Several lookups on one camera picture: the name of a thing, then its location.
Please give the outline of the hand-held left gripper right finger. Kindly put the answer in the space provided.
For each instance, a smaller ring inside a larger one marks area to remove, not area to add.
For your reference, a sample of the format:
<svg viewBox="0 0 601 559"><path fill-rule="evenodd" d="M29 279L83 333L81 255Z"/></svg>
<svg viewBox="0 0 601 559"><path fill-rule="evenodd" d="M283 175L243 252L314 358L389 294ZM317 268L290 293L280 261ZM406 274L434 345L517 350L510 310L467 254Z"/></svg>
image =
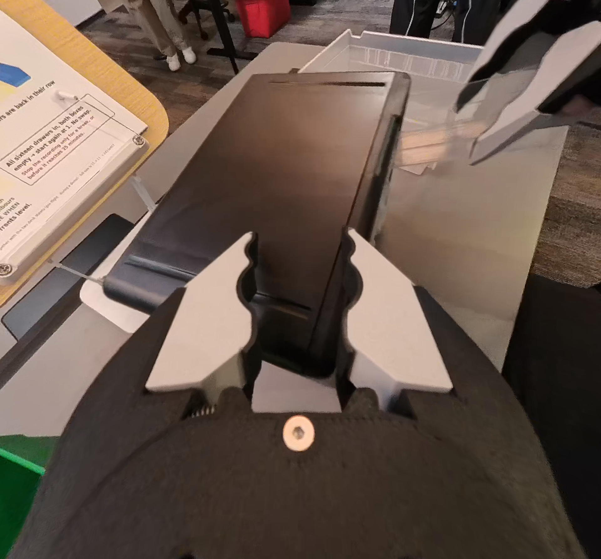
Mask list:
<svg viewBox="0 0 601 559"><path fill-rule="evenodd" d="M389 411L406 390L447 393L451 377L414 286L353 228L343 231L346 251L341 367L355 388L372 390Z"/></svg>

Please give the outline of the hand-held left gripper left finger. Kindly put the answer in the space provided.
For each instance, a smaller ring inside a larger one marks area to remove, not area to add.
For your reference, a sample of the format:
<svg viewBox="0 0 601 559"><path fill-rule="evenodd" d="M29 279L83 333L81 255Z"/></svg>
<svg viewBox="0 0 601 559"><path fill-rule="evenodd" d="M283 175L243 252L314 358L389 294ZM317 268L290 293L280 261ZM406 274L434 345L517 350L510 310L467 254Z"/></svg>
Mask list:
<svg viewBox="0 0 601 559"><path fill-rule="evenodd" d="M223 390L244 388L257 337L251 302L258 245L255 232L243 234L185 285L147 391L199 390L207 402L217 402Z"/></svg>

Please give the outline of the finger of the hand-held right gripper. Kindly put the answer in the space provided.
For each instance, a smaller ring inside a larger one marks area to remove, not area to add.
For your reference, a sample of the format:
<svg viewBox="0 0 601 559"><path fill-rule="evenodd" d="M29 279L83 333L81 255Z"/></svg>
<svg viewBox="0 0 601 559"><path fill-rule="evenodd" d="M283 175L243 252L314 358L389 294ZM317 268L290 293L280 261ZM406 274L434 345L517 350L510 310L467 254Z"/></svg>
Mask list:
<svg viewBox="0 0 601 559"><path fill-rule="evenodd" d="M460 111L535 34L559 36L570 27L570 0L515 0L493 29L455 101Z"/></svg>
<svg viewBox="0 0 601 559"><path fill-rule="evenodd" d="M566 126L579 118L600 86L600 22L592 21L557 39L535 34L510 59L512 69L470 81L480 96L483 129L470 149L481 163L535 130Z"/></svg>

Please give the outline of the clear plastic drawer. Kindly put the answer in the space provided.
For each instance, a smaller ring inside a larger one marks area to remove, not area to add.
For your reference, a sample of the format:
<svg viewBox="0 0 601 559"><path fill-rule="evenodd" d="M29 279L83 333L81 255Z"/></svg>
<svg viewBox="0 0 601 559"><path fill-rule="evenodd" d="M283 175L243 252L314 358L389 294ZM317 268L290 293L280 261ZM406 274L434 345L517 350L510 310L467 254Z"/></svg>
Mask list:
<svg viewBox="0 0 601 559"><path fill-rule="evenodd" d="M498 116L494 112L450 110L436 122L408 119L397 142L395 169L422 174L439 163L469 158L479 137Z"/></svg>

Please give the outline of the clear plastic bin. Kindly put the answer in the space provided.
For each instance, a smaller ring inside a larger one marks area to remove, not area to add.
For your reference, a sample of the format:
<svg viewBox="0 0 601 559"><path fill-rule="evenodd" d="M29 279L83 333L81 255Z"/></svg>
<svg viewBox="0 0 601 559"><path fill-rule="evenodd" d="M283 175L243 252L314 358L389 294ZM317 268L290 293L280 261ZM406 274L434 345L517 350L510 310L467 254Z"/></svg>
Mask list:
<svg viewBox="0 0 601 559"><path fill-rule="evenodd" d="M411 78L405 113L408 130L441 124L469 79L481 46L364 31L342 33L301 73L389 72Z"/></svg>

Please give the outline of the black drawer cabinet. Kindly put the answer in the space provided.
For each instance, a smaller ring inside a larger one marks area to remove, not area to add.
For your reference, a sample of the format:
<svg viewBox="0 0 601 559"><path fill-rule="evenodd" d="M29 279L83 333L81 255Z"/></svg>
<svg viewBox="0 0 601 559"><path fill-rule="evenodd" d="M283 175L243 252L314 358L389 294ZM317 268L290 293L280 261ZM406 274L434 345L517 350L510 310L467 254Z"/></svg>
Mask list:
<svg viewBox="0 0 601 559"><path fill-rule="evenodd" d="M374 235L409 91L398 72L252 75L105 277L106 296L150 314L254 232L258 345L329 375L342 230Z"/></svg>

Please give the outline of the green plastic bin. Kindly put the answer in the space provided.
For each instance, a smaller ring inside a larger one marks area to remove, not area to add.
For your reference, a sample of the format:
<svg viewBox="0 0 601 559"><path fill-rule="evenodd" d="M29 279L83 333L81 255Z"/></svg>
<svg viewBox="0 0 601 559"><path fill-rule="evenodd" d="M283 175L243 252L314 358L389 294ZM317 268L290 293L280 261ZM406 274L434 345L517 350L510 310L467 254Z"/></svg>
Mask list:
<svg viewBox="0 0 601 559"><path fill-rule="evenodd" d="M31 509L58 436L1 436L1 558L7 557Z"/></svg>

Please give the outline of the white stand base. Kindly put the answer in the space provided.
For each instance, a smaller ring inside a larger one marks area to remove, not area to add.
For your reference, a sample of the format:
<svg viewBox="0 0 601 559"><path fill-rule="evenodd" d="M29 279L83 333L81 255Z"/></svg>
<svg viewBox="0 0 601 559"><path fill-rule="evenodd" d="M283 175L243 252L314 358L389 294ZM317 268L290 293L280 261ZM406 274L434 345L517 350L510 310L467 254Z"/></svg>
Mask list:
<svg viewBox="0 0 601 559"><path fill-rule="evenodd" d="M103 318L116 325L125 333L132 334L148 319L148 315L142 311L117 302L116 300L110 299L105 294L103 288L105 277L123 256L131 242L151 216L152 212L156 209L156 202L153 201L141 178L137 174L132 175L129 182L146 206L146 213L139 219L125 238L121 240L99 264L99 266L94 269L93 273L86 277L85 283L83 283L82 288L80 289L79 297L84 305L100 314Z"/></svg>

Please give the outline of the white stand ledge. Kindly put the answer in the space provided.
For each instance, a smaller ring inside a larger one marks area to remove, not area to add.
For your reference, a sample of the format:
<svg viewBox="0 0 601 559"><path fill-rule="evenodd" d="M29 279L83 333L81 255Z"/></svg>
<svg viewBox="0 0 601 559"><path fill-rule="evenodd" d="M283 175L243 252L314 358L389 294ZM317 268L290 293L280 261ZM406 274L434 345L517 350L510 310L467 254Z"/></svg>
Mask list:
<svg viewBox="0 0 601 559"><path fill-rule="evenodd" d="M1 175L1 286L16 282L144 154L131 136L90 135L56 168Z"/></svg>

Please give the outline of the red bag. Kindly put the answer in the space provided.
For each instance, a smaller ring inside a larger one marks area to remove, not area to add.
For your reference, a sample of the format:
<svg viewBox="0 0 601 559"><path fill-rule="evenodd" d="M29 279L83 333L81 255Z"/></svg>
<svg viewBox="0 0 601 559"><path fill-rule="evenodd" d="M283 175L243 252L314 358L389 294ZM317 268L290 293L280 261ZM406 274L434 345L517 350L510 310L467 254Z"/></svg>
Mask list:
<svg viewBox="0 0 601 559"><path fill-rule="evenodd" d="M245 37L270 38L291 17L289 0L235 0Z"/></svg>

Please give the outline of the printed instruction sheet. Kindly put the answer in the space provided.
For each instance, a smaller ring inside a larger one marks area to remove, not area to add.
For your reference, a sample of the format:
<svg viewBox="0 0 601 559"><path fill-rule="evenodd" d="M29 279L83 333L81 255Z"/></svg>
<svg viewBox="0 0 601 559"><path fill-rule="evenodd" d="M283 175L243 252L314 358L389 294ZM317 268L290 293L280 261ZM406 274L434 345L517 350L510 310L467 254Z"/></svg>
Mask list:
<svg viewBox="0 0 601 559"><path fill-rule="evenodd" d="M116 119L142 135L147 129L143 121L1 13L1 175L24 182L26 168L39 164L46 173L97 132L97 139L131 136L85 104L57 100L57 89L89 95L88 99L109 107Z"/></svg>

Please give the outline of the black table leg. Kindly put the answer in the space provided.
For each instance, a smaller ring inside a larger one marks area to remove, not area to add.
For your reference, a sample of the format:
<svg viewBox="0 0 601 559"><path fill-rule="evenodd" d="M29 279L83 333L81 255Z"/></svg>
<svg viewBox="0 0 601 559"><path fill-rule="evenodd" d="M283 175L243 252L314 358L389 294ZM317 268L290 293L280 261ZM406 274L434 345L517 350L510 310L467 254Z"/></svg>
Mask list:
<svg viewBox="0 0 601 559"><path fill-rule="evenodd" d="M228 58L234 73L237 75L239 73L239 67L236 60L252 60L256 58L258 54L255 52L243 52L236 49L229 31L229 26L223 14L221 0L207 1L210 12L212 13L214 22L216 24L216 29L219 34L222 47L211 47L207 49L206 53L209 56Z"/></svg>

